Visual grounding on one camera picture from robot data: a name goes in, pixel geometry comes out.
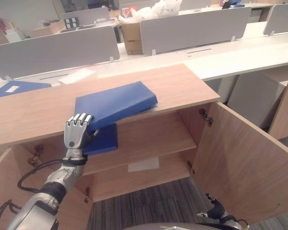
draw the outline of desk divider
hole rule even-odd
[[[0,76],[12,79],[120,58],[111,26],[0,45]]]
[[[60,15],[61,19],[78,17],[80,25],[94,24],[97,19],[110,19],[109,10],[107,7],[88,9],[83,11],[73,11]]]
[[[269,12],[264,35],[288,32],[288,4],[277,4]]]
[[[226,9],[158,18],[140,22],[142,49],[162,53],[194,46],[239,39],[251,7]]]

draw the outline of blue folder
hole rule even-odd
[[[99,130],[87,155],[117,149],[115,122],[151,109],[157,104],[156,95],[140,81],[114,89],[96,92],[76,99],[75,114],[88,113],[94,118],[88,130]]]
[[[18,88],[15,89],[13,92],[6,92],[12,86],[18,86]],[[51,87],[51,84],[12,80],[0,88],[0,97],[48,87]]]

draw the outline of white plastic bag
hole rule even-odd
[[[138,11],[131,9],[132,17],[119,16],[122,23],[138,23],[143,20],[175,16],[179,13],[182,0],[160,0],[152,8],[144,7]]]

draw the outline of cabinet hinge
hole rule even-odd
[[[205,109],[200,109],[198,112],[203,117],[203,119],[207,122],[208,126],[210,127],[214,121],[213,118],[208,117],[208,114]]]
[[[40,157],[40,155],[43,153],[43,151],[44,151],[43,145],[34,146],[34,154],[33,154],[34,156],[30,157],[28,159],[28,163],[36,168],[37,167],[37,160]]]
[[[189,170],[190,176],[194,176],[194,175],[195,175],[195,171],[194,171],[194,169],[192,168],[191,162],[190,162],[190,161],[187,161],[187,164],[188,164],[188,170]]]
[[[89,199],[90,199],[90,192],[91,192],[91,188],[90,187],[86,187],[85,189],[85,198],[84,198],[84,202],[88,203]]]

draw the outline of wooden shelf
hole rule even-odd
[[[118,125],[118,149],[88,157],[84,175],[196,148],[176,112]]]
[[[159,169],[128,172],[123,165],[107,171],[87,175],[77,184],[81,191],[89,186],[93,202],[134,192],[158,184],[190,176],[186,158],[194,158],[195,150],[187,150],[159,157]]]

